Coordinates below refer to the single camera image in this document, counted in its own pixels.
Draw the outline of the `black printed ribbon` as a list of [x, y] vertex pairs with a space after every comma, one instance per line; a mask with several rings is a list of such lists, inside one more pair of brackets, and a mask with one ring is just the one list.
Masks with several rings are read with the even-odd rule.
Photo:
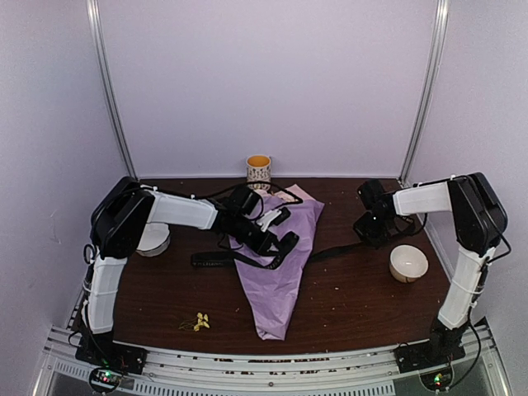
[[[371, 212], [385, 221], [390, 233], [389, 240], [391, 238], [410, 237], [420, 232], [420, 230], [416, 228], [414, 219], [407, 215], [395, 214], [395, 212], [389, 208], [392, 198], [389, 197], [388, 194], [371, 193], [360, 189], [358, 195], [361, 198], [361, 202], [365, 207], [366, 212]], [[312, 254], [308, 258], [308, 261], [320, 262], [328, 258], [345, 255], [356, 248], [362, 247], [370, 246], [365, 245], [360, 240], [358, 243], [330, 247]], [[261, 264], [241, 252], [230, 248], [222, 252], [194, 253], [191, 255], [191, 265], [193, 267], [223, 267], [232, 266], [241, 262], [255, 268], [273, 271], [281, 266], [288, 253], [290, 252], [277, 252], [276, 254], [271, 254], [271, 261], [267, 264]]]

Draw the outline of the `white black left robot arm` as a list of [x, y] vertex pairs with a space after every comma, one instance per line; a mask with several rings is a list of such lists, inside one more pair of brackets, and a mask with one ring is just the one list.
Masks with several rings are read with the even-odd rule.
[[87, 341], [87, 354], [101, 366], [118, 360], [117, 345], [101, 334], [113, 330], [121, 273], [150, 225], [180, 225], [229, 236], [257, 256], [269, 257], [267, 270], [278, 268], [298, 243], [299, 235], [289, 231], [279, 237], [271, 230], [290, 217], [286, 204], [252, 217], [255, 207], [262, 204], [262, 197], [247, 183], [209, 196], [184, 196], [122, 177], [91, 217], [94, 253], [87, 274], [90, 287], [83, 321], [96, 335]]

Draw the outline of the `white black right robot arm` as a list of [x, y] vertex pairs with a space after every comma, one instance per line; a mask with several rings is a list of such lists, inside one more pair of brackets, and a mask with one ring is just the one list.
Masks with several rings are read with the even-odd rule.
[[353, 224], [359, 239], [379, 248], [400, 233], [396, 219], [436, 212], [451, 213], [458, 257], [450, 288], [436, 322], [438, 334], [423, 346], [423, 357], [440, 364], [455, 349], [450, 334], [469, 326], [470, 311], [482, 293], [488, 268], [496, 260], [497, 247], [504, 243], [507, 213], [481, 173], [453, 176], [439, 181], [416, 184], [399, 191], [386, 191], [377, 179], [357, 189], [365, 213]]

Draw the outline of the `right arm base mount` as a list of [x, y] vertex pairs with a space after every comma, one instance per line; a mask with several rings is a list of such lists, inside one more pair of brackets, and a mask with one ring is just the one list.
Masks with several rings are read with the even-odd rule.
[[457, 346], [447, 355], [431, 357], [428, 343], [403, 343], [394, 349], [400, 374], [417, 372], [422, 386], [435, 393], [448, 391], [455, 383], [453, 363], [465, 357], [465, 350]]

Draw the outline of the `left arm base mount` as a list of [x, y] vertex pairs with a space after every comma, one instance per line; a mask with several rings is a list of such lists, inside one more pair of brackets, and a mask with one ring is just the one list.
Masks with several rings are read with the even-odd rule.
[[114, 354], [104, 357], [99, 351], [79, 347], [75, 358], [94, 365], [87, 382], [99, 394], [117, 390], [128, 374], [141, 375], [147, 359], [147, 350], [136, 346], [115, 344]]

